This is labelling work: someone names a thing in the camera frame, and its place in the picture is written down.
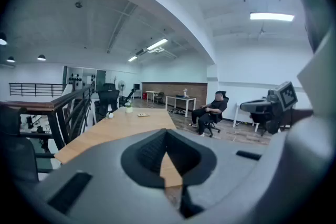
black pants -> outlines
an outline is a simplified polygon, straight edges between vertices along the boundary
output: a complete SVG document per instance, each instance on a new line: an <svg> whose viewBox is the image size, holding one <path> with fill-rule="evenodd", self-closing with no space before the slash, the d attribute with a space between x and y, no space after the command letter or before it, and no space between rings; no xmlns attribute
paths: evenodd
<svg viewBox="0 0 336 224"><path fill-rule="evenodd" d="M199 134L203 134L205 130L205 123L212 121L212 115L209 115L209 113L205 112L205 109L196 109L191 113L191 118L194 124L196 124L196 120L198 119L198 128L199 128Z"/></svg>

potted plant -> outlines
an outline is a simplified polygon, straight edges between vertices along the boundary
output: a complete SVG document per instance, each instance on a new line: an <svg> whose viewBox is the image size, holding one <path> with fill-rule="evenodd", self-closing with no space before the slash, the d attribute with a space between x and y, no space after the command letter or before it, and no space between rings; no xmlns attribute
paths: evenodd
<svg viewBox="0 0 336 224"><path fill-rule="evenodd" d="M132 103L131 101L128 101L126 104L126 113L132 113L133 112L133 106L132 106Z"/></svg>

standing fan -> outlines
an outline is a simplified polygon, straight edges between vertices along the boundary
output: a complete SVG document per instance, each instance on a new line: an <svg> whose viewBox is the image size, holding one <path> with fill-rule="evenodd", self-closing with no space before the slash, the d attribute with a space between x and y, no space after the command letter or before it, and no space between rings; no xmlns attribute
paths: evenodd
<svg viewBox="0 0 336 224"><path fill-rule="evenodd" d="M126 83L123 80L120 80L118 83L118 89L119 91L121 91L121 96L123 96L122 91L125 89L125 87L126 87Z"/></svg>

ceiling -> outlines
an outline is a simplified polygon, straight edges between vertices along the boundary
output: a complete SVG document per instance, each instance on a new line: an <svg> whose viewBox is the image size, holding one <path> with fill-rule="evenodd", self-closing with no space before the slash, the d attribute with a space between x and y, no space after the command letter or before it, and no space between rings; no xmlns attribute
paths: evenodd
<svg viewBox="0 0 336 224"><path fill-rule="evenodd" d="M300 0L197 0L218 44L232 39L271 38L308 44ZM251 21L250 12L295 15L293 22Z"/></svg>
<svg viewBox="0 0 336 224"><path fill-rule="evenodd" d="M0 30L16 48L57 46L64 52L71 47L124 61L162 38L168 39L163 47L173 55L194 50L164 22L127 0L11 0ZM169 55L145 54L138 62L158 56Z"/></svg>

wooden tabletop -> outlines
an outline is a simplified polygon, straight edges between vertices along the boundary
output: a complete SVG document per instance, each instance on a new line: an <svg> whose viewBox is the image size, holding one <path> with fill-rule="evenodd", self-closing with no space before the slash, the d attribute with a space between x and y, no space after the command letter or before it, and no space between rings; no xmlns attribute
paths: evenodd
<svg viewBox="0 0 336 224"><path fill-rule="evenodd" d="M138 117L139 113L150 116ZM122 107L113 114L114 118L101 120L71 141L55 154L55 158L65 164L88 148L101 143L162 128L176 129L166 109L133 108L132 113L126 113L125 107ZM182 179L167 154L162 161L160 176L165 179L166 187L182 184Z"/></svg>

